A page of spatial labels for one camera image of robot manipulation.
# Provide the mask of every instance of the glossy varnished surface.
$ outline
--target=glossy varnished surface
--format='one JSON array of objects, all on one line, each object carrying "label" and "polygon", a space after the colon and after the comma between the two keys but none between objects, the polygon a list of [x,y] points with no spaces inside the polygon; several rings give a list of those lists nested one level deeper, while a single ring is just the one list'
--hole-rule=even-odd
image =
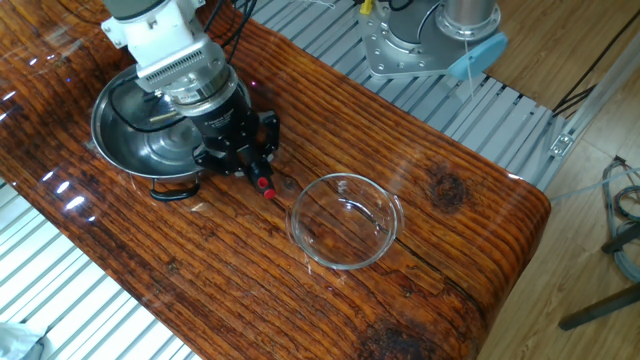
[{"label": "glossy varnished surface", "polygon": [[[535,250],[542,193],[250,22],[234,66],[280,115],[278,197],[212,177],[156,203],[86,145],[93,101],[130,64],[107,17],[97,1],[0,3],[0,95],[15,91],[0,176],[203,358],[477,355]],[[287,238],[287,206],[332,172],[403,203],[405,232],[367,268],[322,268]]]}]

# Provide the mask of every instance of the metal bowl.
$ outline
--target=metal bowl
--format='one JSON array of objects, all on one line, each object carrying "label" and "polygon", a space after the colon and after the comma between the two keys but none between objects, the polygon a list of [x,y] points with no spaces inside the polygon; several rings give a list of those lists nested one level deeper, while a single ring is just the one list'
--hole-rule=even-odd
[{"label": "metal bowl", "polygon": [[[118,119],[108,102],[110,89],[120,80],[135,73],[131,66],[116,76],[102,90],[91,117],[93,141],[102,155],[113,165],[134,175],[154,180],[179,182],[193,179],[202,170],[195,164],[193,148],[202,143],[202,135],[186,119],[181,123],[154,133],[133,130]],[[138,127],[149,125],[150,116],[171,110],[164,99],[145,101],[146,94],[135,82],[128,82],[113,95],[113,106]]]}]

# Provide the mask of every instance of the clear glass dish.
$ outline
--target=clear glass dish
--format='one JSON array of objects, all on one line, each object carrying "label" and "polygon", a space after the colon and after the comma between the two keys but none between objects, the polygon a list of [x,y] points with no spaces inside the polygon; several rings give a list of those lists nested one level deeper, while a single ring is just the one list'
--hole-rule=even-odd
[{"label": "clear glass dish", "polygon": [[334,269],[372,264],[404,229],[397,196],[354,174],[319,178],[287,214],[287,230],[307,255]]}]

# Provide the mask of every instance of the black cable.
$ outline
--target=black cable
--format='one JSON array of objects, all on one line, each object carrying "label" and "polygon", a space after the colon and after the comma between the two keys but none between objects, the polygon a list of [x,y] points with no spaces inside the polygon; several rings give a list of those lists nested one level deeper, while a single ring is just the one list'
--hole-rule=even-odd
[{"label": "black cable", "polygon": [[573,100],[573,99],[576,99],[576,98],[578,98],[578,97],[580,97],[580,96],[584,95],[584,94],[591,94],[591,92],[593,91],[593,89],[595,89],[596,85],[592,85],[592,86],[591,86],[591,87],[589,87],[588,89],[583,90],[583,91],[581,91],[581,92],[579,92],[579,93],[577,93],[577,94],[575,94],[575,95],[571,96],[570,98],[568,98],[567,100],[565,100],[565,104],[566,104],[566,103],[568,103],[569,101]]},{"label": "black cable", "polygon": [[128,127],[132,128],[135,131],[141,132],[141,133],[154,133],[154,132],[158,132],[158,131],[162,131],[162,130],[166,130],[174,125],[179,124],[180,122],[182,122],[184,119],[186,119],[186,117],[182,116],[168,124],[159,126],[157,128],[151,128],[151,129],[143,129],[140,127],[137,127],[135,125],[133,125],[129,120],[127,120],[124,116],[122,116],[122,114],[120,113],[120,111],[118,111],[118,109],[115,107],[115,105],[113,104],[113,94],[115,94],[116,90],[123,86],[124,84],[131,82],[131,81],[135,81],[136,79],[138,79],[138,75],[132,75],[129,76],[127,78],[124,78],[120,81],[118,81],[111,89],[109,89],[109,92],[107,93],[107,101],[109,102],[109,106],[111,106],[111,109],[113,110],[113,113],[116,115],[116,117],[118,118],[118,120],[122,121],[123,123],[125,123]]},{"label": "black cable", "polygon": [[257,3],[258,3],[258,0],[251,0],[251,5],[249,5],[249,9],[247,10],[247,13],[245,13],[244,16],[242,17],[242,22],[240,23],[240,26],[238,26],[238,28],[236,29],[236,31],[233,32],[231,37],[229,37],[227,40],[225,40],[222,43],[222,45],[220,45],[220,46],[222,46],[224,48],[227,45],[229,45],[234,39],[236,39],[238,37],[238,34],[240,34],[242,32],[242,29],[244,29],[244,26],[249,21],[249,18],[251,17],[251,14],[253,13],[253,9],[256,7]]},{"label": "black cable", "polygon": [[[248,11],[249,0],[244,2],[244,13],[246,14]],[[231,49],[231,53],[229,54],[229,59],[227,60],[227,64],[231,64],[231,60],[233,60],[233,54],[236,53],[236,49],[238,48],[238,43],[240,42],[240,36],[242,36],[242,31],[238,33],[236,37],[236,41],[233,43],[233,49]]]},{"label": "black cable", "polygon": [[231,17],[231,25],[229,25],[229,27],[227,28],[227,30],[225,30],[222,34],[220,35],[215,35],[213,38],[214,39],[219,39],[221,37],[223,37],[224,35],[227,35],[229,33],[229,31],[231,31],[231,29],[233,29],[233,25],[236,24],[236,13],[237,11],[237,5],[238,5],[238,0],[236,1],[231,1],[233,3],[233,16]]},{"label": "black cable", "polygon": [[571,109],[574,105],[577,105],[578,103],[584,101],[586,98],[589,97],[589,94],[583,94],[581,97],[577,98],[576,100],[572,101],[571,103],[569,103],[569,105],[563,107],[562,109],[556,111],[553,113],[553,117],[558,117],[560,114],[562,114],[563,112]]},{"label": "black cable", "polygon": [[389,8],[393,11],[401,11],[413,4],[413,0],[389,0]]},{"label": "black cable", "polygon": [[613,37],[613,39],[611,39],[611,41],[609,42],[609,44],[607,45],[607,47],[604,48],[604,50],[602,50],[602,52],[600,53],[600,56],[598,56],[598,58],[596,59],[596,61],[594,61],[593,64],[591,64],[591,66],[589,67],[589,69],[587,69],[587,71],[584,72],[584,74],[582,74],[582,76],[580,77],[580,79],[578,80],[577,83],[575,83],[575,85],[573,85],[573,87],[571,88],[571,90],[569,90],[569,92],[567,92],[564,97],[562,98],[562,100],[560,100],[560,102],[558,103],[558,105],[556,105],[556,107],[553,109],[553,112],[555,113],[556,111],[558,111],[558,109],[560,109],[567,101],[567,98],[571,95],[571,93],[573,93],[574,91],[576,91],[576,89],[578,88],[578,86],[580,86],[580,84],[584,81],[584,79],[589,75],[589,73],[591,73],[591,71],[593,71],[593,69],[595,69],[595,67],[598,65],[598,63],[600,62],[600,60],[602,60],[602,58],[605,56],[605,54],[611,49],[611,47],[613,46],[613,44],[618,40],[618,38],[620,38],[620,36],[622,36],[622,34],[631,26],[631,24],[633,24],[633,22],[638,18],[638,16],[640,16],[640,10],[638,10],[632,17],[631,19],[629,19],[629,21],[627,21],[626,24],[624,24],[624,26],[622,27],[622,29],[620,29],[620,31],[618,31],[618,33],[616,34],[616,36]]},{"label": "black cable", "polygon": [[209,16],[209,20],[207,20],[207,23],[204,25],[204,32],[209,31],[209,27],[211,27],[211,23],[213,23],[213,19],[216,18],[216,16],[218,16],[218,13],[220,12],[220,10],[222,10],[222,4],[224,4],[226,0],[218,0],[218,3],[216,4],[216,8],[213,9],[213,13],[211,13],[211,16]]}]

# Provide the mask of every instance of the cylindrical metal part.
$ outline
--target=cylindrical metal part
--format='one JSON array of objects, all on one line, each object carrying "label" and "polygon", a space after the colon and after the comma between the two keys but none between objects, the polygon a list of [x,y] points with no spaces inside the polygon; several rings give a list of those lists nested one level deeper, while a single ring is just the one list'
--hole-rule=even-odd
[{"label": "cylindrical metal part", "polygon": [[487,21],[496,0],[445,0],[444,13],[449,21],[461,26],[475,26]]}]

